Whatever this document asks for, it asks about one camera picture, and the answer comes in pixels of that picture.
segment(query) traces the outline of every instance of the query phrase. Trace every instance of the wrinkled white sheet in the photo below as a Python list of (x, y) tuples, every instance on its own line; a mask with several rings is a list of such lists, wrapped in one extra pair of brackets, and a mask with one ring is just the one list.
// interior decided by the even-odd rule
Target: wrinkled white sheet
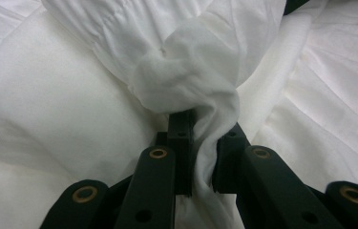
[[(132, 173), (165, 121), (42, 8), (1, 34), (0, 228), (36, 228), (71, 183), (112, 185)], [(320, 190), (336, 179), (358, 183), (358, 1), (312, 1), (287, 16), (238, 91), (253, 143)], [(179, 209), (177, 227), (211, 223), (190, 216), (204, 210)]]
[(210, 187), (217, 141), (239, 119), (236, 86), (271, 45), (285, 1), (43, 3), (145, 108), (196, 111), (194, 191), (191, 201), (177, 202), (177, 227), (238, 227), (233, 196), (216, 195)]

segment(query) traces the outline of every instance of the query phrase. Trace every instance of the black bracket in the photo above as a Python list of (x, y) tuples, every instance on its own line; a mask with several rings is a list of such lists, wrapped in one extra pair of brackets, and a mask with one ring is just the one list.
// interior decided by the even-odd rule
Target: black bracket
[[(175, 195), (191, 196), (193, 125), (191, 111), (171, 114), (168, 132), (157, 133), (131, 177), (111, 188), (96, 180), (71, 185), (41, 228), (174, 228)], [(333, 182), (324, 194), (312, 189), (276, 152), (251, 146), (238, 124), (217, 154), (213, 188), (237, 195), (247, 228), (358, 228), (358, 184)]]

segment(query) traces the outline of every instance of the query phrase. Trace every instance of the screw hole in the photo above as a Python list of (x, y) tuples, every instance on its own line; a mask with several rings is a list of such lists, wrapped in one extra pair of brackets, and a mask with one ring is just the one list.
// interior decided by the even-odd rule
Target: screw hole
[(262, 150), (262, 149), (254, 149), (253, 153), (256, 156), (258, 156), (260, 158), (263, 158), (263, 159), (267, 159), (267, 158), (269, 158), (271, 156), (271, 154), (268, 151)]
[(155, 159), (164, 158), (165, 156), (167, 156), (167, 151), (162, 149), (155, 149), (151, 151), (151, 153), (149, 153), (149, 156)]
[(98, 190), (93, 186), (84, 186), (77, 189), (73, 195), (72, 199), (76, 203), (85, 203), (88, 202), (97, 196)]
[(358, 189), (343, 186), (340, 189), (340, 193), (342, 194), (342, 196), (344, 198), (348, 199), (351, 202), (354, 202), (354, 203), (358, 204)]
[(236, 133), (235, 133), (235, 132), (229, 132), (229, 133), (228, 133), (228, 136), (234, 137), (234, 136), (236, 136)]
[(148, 222), (152, 219), (152, 212), (149, 210), (141, 210), (137, 212), (135, 219), (138, 222)]
[(302, 212), (301, 213), (301, 217), (308, 223), (310, 224), (316, 224), (319, 222), (318, 218), (316, 217), (315, 214), (311, 213), (311, 212)]

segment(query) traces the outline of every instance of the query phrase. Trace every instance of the white cloth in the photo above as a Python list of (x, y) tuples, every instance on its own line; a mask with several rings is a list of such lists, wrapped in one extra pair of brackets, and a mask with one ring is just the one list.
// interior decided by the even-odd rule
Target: white cloth
[(194, 194), (178, 201), (178, 228), (239, 227), (233, 196), (210, 187), (216, 143), (238, 121), (236, 86), (255, 71), (276, 36), (284, 2), (43, 2), (144, 107), (197, 112)]
[(310, 186), (358, 183), (358, 1), (310, 1), (285, 17), (239, 87), (240, 123)]
[(0, 44), (0, 228), (38, 228), (81, 179), (131, 175), (165, 122), (39, 8)]
[[(164, 116), (143, 109), (44, 9), (29, 16), (38, 7), (31, 2), (0, 1), (0, 228), (39, 227), (75, 181), (113, 185), (127, 177), (165, 128)], [(199, 15), (207, 4), (185, 15)], [(12, 10), (27, 19), (9, 27), (13, 17), (2, 14)], [(358, 183), (358, 0), (311, 0), (285, 17), (238, 92), (240, 123), (252, 143), (276, 150), (320, 190), (338, 179)], [(222, 209), (180, 198), (177, 228), (212, 228), (206, 209), (184, 202), (193, 200), (218, 207), (212, 215)], [(232, 228), (242, 228), (234, 217)]]

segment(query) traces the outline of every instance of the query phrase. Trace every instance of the fabric fold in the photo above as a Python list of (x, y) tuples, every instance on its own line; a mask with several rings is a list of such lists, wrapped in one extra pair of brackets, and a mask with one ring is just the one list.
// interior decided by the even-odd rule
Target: fabric fold
[[(193, 201), (178, 206), (177, 218), (187, 228), (237, 228), (233, 198), (210, 187), (216, 143), (238, 121), (236, 87), (275, 38), (285, 1), (43, 3), (145, 108), (163, 114), (195, 109), (195, 190)], [(196, 219), (195, 212), (206, 217)]]

